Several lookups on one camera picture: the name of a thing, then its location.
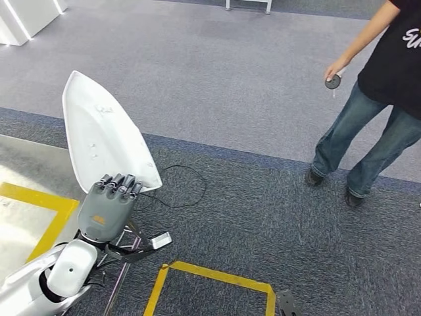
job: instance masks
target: white curved shield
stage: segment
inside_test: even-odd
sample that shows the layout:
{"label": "white curved shield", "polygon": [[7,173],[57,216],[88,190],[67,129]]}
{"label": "white curved shield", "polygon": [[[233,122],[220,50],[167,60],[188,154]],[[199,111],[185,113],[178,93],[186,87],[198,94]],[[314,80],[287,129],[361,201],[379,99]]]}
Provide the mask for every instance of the white curved shield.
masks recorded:
{"label": "white curved shield", "polygon": [[141,192],[162,182],[140,131],[112,95],[73,71],[63,94],[67,143],[75,175],[88,193],[105,174],[133,174]]}

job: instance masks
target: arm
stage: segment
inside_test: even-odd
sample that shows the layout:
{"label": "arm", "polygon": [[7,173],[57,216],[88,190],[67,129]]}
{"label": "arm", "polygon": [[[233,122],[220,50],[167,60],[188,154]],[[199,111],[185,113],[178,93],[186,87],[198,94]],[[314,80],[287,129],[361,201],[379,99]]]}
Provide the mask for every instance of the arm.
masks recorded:
{"label": "arm", "polygon": [[386,0],[379,11],[370,20],[360,34],[358,34],[349,48],[337,61],[330,66],[324,74],[324,79],[330,79],[349,64],[355,56],[363,50],[372,40],[384,31],[392,21],[401,12],[400,7],[404,0]]}

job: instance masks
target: floor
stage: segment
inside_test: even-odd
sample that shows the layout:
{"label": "floor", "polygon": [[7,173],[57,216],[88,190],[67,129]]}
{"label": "floor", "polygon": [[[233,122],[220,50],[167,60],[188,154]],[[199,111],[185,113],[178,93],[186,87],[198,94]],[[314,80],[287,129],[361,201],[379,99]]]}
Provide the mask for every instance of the floor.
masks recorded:
{"label": "floor", "polygon": [[[343,2],[336,17],[314,15],[304,3],[300,14],[266,16],[155,0],[70,0],[66,14],[34,40],[0,47],[0,107],[63,117],[61,94],[76,69],[115,96],[142,132],[309,162],[373,49],[351,64],[336,98],[324,87],[324,70],[367,22],[349,17],[376,4]],[[361,131],[341,167],[368,152],[389,111]],[[421,181],[420,146],[383,175]]]}
{"label": "floor", "polygon": [[[0,135],[0,184],[5,182],[78,201],[85,197],[67,150]],[[0,251],[8,254],[0,265],[0,280],[25,264],[56,213],[0,194]],[[54,244],[73,238],[77,214],[76,209]]]}
{"label": "floor", "polygon": [[[325,14],[306,1],[292,11],[285,1],[270,16],[228,13],[216,1],[68,3],[25,46],[0,47],[0,174],[82,201],[66,151],[63,86],[76,69],[115,96],[143,133],[164,182],[155,198],[167,206],[143,197],[134,218],[147,233],[169,230],[174,242],[131,267],[112,315],[142,315],[160,267],[174,260],[290,289],[304,315],[421,313],[421,144],[383,172],[361,209],[343,202],[346,169],[376,142],[389,109],[360,133],[324,186],[303,184],[315,144],[373,45],[350,65],[335,98],[321,80],[324,68],[378,1],[325,4]],[[204,177],[204,197],[201,178],[164,170],[171,165]],[[0,224],[14,229],[12,238],[2,230],[0,247],[21,263],[51,217],[20,202],[0,206]],[[57,240],[69,240],[75,225],[73,216]],[[7,261],[0,273],[12,268]],[[105,288],[68,315],[103,315],[121,268],[107,267]],[[154,315],[264,315],[265,300],[171,271]]]}

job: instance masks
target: black shoe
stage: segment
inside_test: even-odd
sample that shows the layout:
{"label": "black shoe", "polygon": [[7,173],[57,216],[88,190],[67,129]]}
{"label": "black shoe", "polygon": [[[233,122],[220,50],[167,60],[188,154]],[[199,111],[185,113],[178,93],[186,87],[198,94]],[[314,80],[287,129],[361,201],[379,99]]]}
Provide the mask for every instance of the black shoe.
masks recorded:
{"label": "black shoe", "polygon": [[361,205],[362,202],[364,202],[364,199],[361,199],[360,197],[356,197],[355,195],[352,195],[349,189],[346,189],[346,193],[345,193],[345,201],[346,202],[346,204],[348,204],[349,206],[351,207],[357,207],[358,205]]}
{"label": "black shoe", "polygon": [[318,176],[318,175],[315,174],[311,168],[309,169],[307,171],[307,173],[306,174],[306,183],[308,183],[311,186],[318,186],[318,185],[321,184],[324,179],[324,178],[323,178],[322,176]]}

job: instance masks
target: white table leg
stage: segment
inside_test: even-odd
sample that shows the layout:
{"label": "white table leg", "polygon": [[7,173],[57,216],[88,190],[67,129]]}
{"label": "white table leg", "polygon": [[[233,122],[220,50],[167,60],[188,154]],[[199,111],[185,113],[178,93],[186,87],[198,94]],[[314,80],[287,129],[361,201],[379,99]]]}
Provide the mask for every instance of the white table leg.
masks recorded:
{"label": "white table leg", "polygon": [[266,14],[271,14],[271,8],[272,7],[272,0],[268,0],[268,5],[266,6]]}

